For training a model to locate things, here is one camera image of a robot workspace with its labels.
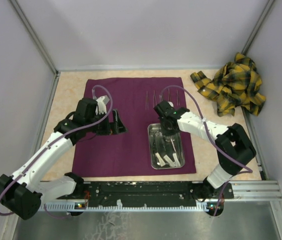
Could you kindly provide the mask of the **purple cloth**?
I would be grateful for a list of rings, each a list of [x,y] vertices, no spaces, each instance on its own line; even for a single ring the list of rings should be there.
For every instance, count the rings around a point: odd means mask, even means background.
[[[158,123],[153,109],[156,99],[167,86],[182,86],[180,77],[89,79],[84,96],[92,96],[92,87],[104,86],[113,98],[113,107],[127,128],[118,135],[87,134],[75,146],[72,172],[82,178],[181,175],[196,173],[191,136],[181,133],[185,165],[181,168],[156,170],[151,166],[147,128]]]

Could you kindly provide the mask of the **steel instrument tray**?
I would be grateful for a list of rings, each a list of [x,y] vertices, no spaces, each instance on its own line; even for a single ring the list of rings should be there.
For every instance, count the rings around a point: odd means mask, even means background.
[[[185,165],[180,133],[165,136],[159,123],[148,126],[151,166],[155,170],[178,169]]]

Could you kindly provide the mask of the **white packaged instrument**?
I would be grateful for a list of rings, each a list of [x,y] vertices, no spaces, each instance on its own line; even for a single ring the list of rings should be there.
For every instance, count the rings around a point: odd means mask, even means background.
[[[155,153],[155,156],[157,158],[157,164],[161,167],[163,167],[165,165],[164,160],[161,158],[160,154],[157,152]]]

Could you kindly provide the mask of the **surgical scissors steel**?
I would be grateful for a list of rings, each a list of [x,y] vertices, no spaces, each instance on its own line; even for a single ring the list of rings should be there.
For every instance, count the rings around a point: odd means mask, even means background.
[[[165,144],[163,140],[163,136],[160,131],[155,131],[154,132],[154,149],[156,150],[156,153],[165,153]]]

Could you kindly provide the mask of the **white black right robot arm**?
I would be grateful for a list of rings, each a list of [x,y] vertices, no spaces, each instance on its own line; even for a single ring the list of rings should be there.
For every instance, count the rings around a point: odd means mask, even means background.
[[[175,109],[165,100],[157,104],[154,111],[159,117],[163,136],[189,133],[209,141],[217,150],[218,164],[197,188],[201,198],[215,198],[232,177],[253,172],[247,165],[256,156],[256,150],[240,124],[217,124],[185,107]]]

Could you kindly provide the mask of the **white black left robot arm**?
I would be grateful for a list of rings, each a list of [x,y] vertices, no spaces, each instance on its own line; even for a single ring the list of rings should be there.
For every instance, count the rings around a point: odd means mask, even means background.
[[[76,110],[57,124],[45,144],[22,167],[10,176],[0,176],[0,205],[27,220],[40,206],[59,197],[82,197],[84,180],[72,172],[46,184],[41,184],[41,180],[87,133],[110,136],[127,131],[112,105],[112,97],[108,95],[82,98]]]

